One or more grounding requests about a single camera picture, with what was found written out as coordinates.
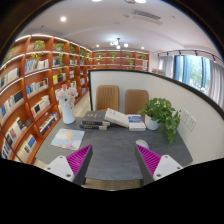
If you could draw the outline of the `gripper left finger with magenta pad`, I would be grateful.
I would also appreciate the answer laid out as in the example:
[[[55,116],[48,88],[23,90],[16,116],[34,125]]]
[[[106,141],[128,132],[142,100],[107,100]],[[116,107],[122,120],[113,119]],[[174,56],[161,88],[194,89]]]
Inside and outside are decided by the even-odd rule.
[[[92,155],[92,145],[88,145],[67,157],[59,155],[46,166],[45,170],[81,186],[85,183],[85,175]]]

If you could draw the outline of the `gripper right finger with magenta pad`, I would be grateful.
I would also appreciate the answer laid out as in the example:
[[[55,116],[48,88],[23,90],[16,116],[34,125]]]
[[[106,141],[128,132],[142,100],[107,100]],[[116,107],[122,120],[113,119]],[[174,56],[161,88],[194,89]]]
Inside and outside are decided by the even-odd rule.
[[[136,158],[145,186],[182,169],[182,166],[169,155],[158,155],[143,146],[136,145]]]

